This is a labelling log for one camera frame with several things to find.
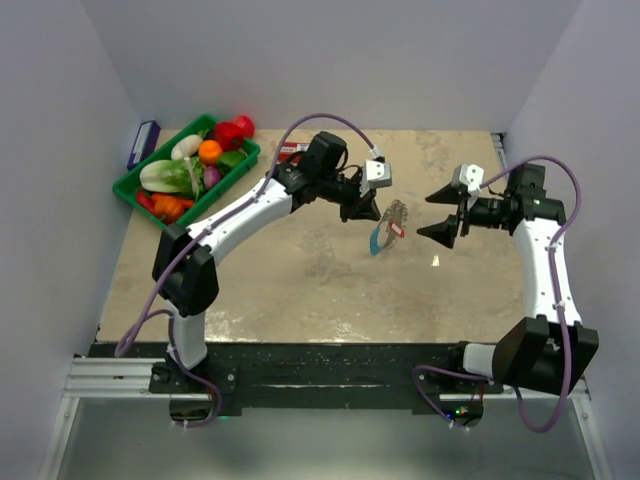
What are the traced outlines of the red key tag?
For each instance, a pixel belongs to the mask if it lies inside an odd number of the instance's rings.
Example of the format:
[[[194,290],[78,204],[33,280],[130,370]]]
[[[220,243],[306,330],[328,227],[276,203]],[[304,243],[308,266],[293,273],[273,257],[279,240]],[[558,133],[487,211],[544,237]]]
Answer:
[[[396,236],[403,238],[405,236],[404,229],[397,223],[391,222],[388,225],[388,229],[390,232],[393,232]]]

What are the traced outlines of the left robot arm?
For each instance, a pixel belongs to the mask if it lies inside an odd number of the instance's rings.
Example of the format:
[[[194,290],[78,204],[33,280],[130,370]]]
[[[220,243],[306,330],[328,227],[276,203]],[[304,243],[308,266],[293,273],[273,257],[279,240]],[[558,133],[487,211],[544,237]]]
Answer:
[[[375,197],[392,183],[390,165],[374,151],[346,176],[341,161],[347,155],[343,139],[322,131],[218,213],[162,233],[152,277],[173,316],[168,351],[177,363],[171,378],[183,391],[196,392],[206,383],[205,312],[219,294],[217,268],[236,247],[317,199],[338,205],[344,222],[380,219]]]

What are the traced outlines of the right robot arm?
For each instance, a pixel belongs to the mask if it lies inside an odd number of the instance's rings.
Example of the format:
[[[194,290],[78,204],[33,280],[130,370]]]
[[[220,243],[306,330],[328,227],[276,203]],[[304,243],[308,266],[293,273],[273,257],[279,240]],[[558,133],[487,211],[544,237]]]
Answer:
[[[514,239],[524,275],[524,316],[495,344],[461,343],[445,369],[448,386],[469,392],[481,377],[502,385],[562,396],[569,393],[599,347],[595,330],[583,326],[565,262],[570,217],[562,201],[548,197],[546,169],[526,163],[511,170],[503,192],[484,197],[484,171],[458,166],[451,182],[427,202],[452,204],[455,214],[418,234],[451,248],[472,227],[505,230]]]

